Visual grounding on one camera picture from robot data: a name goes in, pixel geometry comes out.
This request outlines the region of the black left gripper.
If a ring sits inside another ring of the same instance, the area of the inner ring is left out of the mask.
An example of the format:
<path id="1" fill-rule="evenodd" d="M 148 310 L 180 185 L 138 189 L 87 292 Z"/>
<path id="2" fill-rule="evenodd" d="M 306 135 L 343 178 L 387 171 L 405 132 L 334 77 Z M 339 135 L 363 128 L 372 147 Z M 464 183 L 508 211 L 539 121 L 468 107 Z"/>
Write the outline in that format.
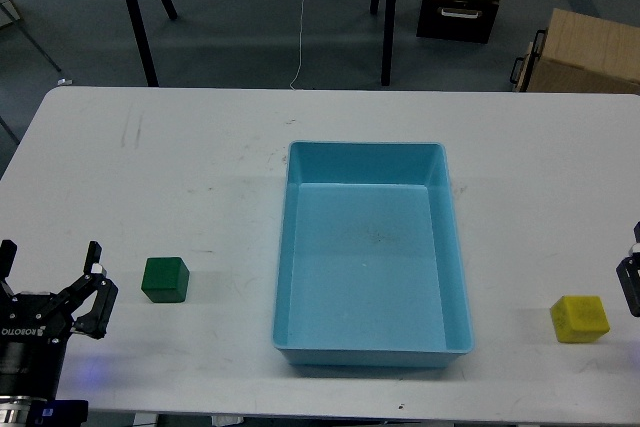
<path id="1" fill-rule="evenodd" d="M 27 344 L 51 344 L 73 333 L 102 339 L 113 311 L 118 288 L 99 266 L 102 248 L 91 241 L 82 275 L 58 294 L 17 293 L 7 283 L 17 245 L 4 239 L 0 247 L 1 340 Z M 89 311 L 76 319 L 73 313 L 92 295 Z"/>

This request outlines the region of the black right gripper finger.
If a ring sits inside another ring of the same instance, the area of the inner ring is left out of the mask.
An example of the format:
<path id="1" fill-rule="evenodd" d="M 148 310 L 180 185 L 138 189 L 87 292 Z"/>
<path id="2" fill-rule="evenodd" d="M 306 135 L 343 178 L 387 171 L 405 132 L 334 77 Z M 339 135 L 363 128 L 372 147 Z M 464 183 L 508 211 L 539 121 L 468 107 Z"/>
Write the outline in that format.
<path id="1" fill-rule="evenodd" d="M 640 316 L 639 303 L 639 224 L 634 229 L 635 242 L 616 268 L 627 306 L 632 316 Z"/>

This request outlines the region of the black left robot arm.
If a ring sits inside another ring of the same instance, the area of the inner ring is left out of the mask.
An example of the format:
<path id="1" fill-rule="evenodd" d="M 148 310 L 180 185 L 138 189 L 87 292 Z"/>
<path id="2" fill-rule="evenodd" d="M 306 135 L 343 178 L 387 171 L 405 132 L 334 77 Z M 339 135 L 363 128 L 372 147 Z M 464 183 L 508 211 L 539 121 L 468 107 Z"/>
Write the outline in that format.
<path id="1" fill-rule="evenodd" d="M 106 335 L 118 288 L 99 266 L 102 248 L 89 243 L 81 276 L 58 293 L 15 293 L 7 278 L 17 245 L 1 242 L 1 424 L 80 426 L 86 400 L 56 398 L 69 338 Z"/>

